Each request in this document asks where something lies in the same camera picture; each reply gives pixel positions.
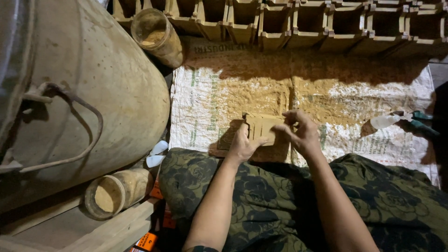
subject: metal handle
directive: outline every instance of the metal handle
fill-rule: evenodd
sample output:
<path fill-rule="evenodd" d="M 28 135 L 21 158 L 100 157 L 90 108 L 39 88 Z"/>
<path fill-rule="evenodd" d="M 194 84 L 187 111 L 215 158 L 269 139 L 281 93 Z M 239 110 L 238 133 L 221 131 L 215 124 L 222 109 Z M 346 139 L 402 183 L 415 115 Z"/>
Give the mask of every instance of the metal handle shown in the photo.
<path fill-rule="evenodd" d="M 98 118 L 98 131 L 96 134 L 96 137 L 93 139 L 92 143 L 89 145 L 89 147 L 87 147 L 87 149 L 85 149 L 81 154 L 79 154 L 76 157 L 72 157 L 72 158 L 68 158 L 68 159 L 64 159 L 64 160 L 60 160 L 60 161 L 55 161 L 55 162 L 51 162 L 51 163 L 46 163 L 46 164 L 41 164 L 41 165 L 34 165 L 34 166 L 30 166 L 30 167 L 25 167 L 23 169 L 20 170 L 20 173 L 25 173 L 25 172 L 29 172 L 29 171 L 35 171 L 35 170 L 40 170 L 40 169 L 45 169 L 48 167 L 52 167 L 52 166 L 56 166 L 56 165 L 63 165 L 63 164 L 67 164 L 67 163 L 71 163 L 71 162 L 75 162 L 77 160 L 80 160 L 82 158 L 84 158 L 85 156 L 87 156 L 87 154 L 89 154 L 89 152 L 93 149 L 93 147 L 95 147 L 96 143 L 99 140 L 99 137 L 101 136 L 101 133 L 103 132 L 103 116 L 101 115 L 101 113 L 95 109 L 92 105 L 88 104 L 87 102 L 85 102 L 83 99 L 79 98 L 77 95 L 73 94 L 72 92 L 66 90 L 65 88 L 52 83 L 52 82 L 44 82 L 39 86 L 39 90 L 45 91 L 48 88 L 53 88 L 61 93 L 63 93 L 64 95 L 66 95 L 70 101 L 76 101 L 77 103 L 79 103 L 80 105 L 82 105 L 83 107 L 85 107 L 86 109 L 92 111 Z"/>

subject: large metal drum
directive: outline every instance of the large metal drum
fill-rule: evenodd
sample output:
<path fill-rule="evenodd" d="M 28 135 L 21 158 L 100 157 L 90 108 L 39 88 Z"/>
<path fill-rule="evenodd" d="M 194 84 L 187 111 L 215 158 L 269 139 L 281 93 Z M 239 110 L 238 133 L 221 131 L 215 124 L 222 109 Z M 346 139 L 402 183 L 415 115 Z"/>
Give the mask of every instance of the large metal drum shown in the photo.
<path fill-rule="evenodd" d="M 60 92 L 48 90 L 42 99 L 26 96 L 43 82 L 89 103 L 104 125 L 95 147 L 78 161 L 0 174 L 0 212 L 144 156 L 162 135 L 170 105 L 162 74 L 96 0 L 38 0 L 35 6 L 30 0 L 8 2 L 25 6 L 19 17 L 26 16 L 16 27 L 21 37 L 2 37 L 19 48 L 19 64 L 12 65 L 14 55 L 6 61 L 10 69 L 4 72 L 10 74 L 2 76 L 0 68 L 2 167 L 9 163 L 6 158 L 22 168 L 69 159 L 98 136 L 97 116 Z"/>

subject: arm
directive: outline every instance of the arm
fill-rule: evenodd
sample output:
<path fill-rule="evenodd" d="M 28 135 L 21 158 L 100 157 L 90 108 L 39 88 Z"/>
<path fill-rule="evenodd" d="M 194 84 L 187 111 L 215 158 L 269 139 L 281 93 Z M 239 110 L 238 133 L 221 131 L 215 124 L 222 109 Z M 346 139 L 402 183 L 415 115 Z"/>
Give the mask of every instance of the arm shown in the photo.
<path fill-rule="evenodd" d="M 218 251 L 223 249 L 232 217 L 233 187 L 238 166 L 247 161 L 260 145 L 267 142 L 267 138 L 249 141 L 247 134 L 248 126 L 243 123 L 194 215 L 182 251 L 192 251 L 195 246 Z"/>
<path fill-rule="evenodd" d="M 286 116 L 285 124 L 277 125 L 275 129 L 287 134 L 310 167 L 320 219 L 331 250 L 377 252 L 369 230 L 322 154 L 316 124 L 300 110 L 289 110 L 283 115 Z M 298 126 L 293 133 L 290 125 L 295 122 Z"/>

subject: person's left hand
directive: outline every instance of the person's left hand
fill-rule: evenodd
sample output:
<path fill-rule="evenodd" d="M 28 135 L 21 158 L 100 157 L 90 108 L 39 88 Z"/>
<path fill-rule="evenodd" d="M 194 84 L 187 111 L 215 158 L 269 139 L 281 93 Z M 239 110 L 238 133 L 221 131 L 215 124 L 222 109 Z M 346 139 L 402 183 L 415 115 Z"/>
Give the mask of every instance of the person's left hand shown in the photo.
<path fill-rule="evenodd" d="M 249 141 L 247 135 L 249 134 L 249 126 L 243 123 L 233 137 L 232 145 L 227 153 L 226 158 L 231 159 L 239 164 L 247 161 L 255 152 L 255 150 L 268 142 L 268 137 L 260 137 Z"/>

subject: floral print skirt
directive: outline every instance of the floral print skirt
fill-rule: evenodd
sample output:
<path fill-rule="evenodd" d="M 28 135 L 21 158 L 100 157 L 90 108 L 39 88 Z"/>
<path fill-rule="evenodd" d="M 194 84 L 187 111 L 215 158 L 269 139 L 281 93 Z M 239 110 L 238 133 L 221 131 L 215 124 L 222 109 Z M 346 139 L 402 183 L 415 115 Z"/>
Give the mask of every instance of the floral print skirt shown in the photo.
<path fill-rule="evenodd" d="M 162 195 L 185 235 L 221 162 L 172 148 L 161 165 Z M 380 250 L 448 251 L 448 195 L 424 173 L 355 154 L 330 166 Z M 308 167 L 241 164 L 223 251 L 329 251 Z"/>

